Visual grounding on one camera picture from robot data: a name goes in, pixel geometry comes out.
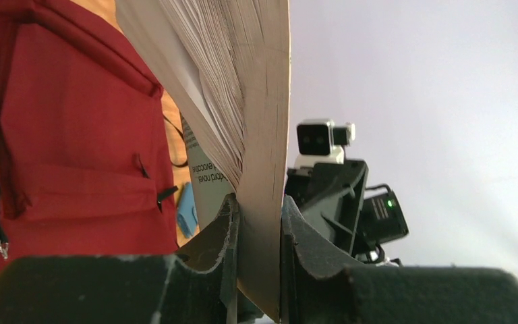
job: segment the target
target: camera lens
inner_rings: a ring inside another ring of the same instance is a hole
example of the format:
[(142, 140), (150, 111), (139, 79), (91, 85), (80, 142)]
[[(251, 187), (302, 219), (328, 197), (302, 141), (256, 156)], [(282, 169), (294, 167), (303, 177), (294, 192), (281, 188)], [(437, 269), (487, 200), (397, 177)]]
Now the camera lens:
[(325, 156), (330, 154), (333, 145), (330, 139), (330, 126), (307, 124), (297, 126), (299, 153), (302, 155)]

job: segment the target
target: white wall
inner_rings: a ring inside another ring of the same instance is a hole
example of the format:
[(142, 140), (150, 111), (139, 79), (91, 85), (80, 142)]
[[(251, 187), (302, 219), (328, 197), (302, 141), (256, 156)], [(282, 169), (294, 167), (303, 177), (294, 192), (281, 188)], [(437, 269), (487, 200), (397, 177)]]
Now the white wall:
[(289, 162), (302, 119), (353, 122), (407, 218), (391, 257), (518, 275), (518, 0), (295, 0), (291, 31)]

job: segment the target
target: camera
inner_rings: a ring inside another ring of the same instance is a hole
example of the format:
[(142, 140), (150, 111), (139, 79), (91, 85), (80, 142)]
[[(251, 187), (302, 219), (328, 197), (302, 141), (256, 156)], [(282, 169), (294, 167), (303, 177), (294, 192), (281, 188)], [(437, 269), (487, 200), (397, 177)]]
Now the camera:
[(312, 167), (315, 163), (343, 164), (344, 147), (354, 140), (353, 124), (336, 127), (331, 119), (307, 119), (297, 125), (299, 153), (295, 167)]

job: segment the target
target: metal clip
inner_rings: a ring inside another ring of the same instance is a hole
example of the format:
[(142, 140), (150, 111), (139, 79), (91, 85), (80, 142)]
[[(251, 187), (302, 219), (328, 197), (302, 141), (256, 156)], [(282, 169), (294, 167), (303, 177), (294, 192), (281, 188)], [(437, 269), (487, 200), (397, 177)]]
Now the metal clip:
[(9, 242), (2, 243), (0, 240), (0, 253), (3, 256), (3, 260), (7, 260), (9, 258)]

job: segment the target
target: book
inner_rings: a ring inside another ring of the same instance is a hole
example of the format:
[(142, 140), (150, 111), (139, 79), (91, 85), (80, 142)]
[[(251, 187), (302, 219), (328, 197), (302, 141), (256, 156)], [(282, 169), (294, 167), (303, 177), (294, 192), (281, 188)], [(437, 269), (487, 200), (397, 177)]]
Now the book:
[[(288, 0), (117, 0), (116, 16), (235, 192), (242, 215), (237, 284), (278, 321), (291, 71)], [(192, 182), (196, 193), (199, 183)], [(200, 215), (205, 207), (195, 199)]]
[(233, 187), (205, 154), (192, 128), (183, 117), (181, 127), (185, 153), (188, 156), (198, 223), (202, 230), (215, 219), (225, 196), (233, 192)]

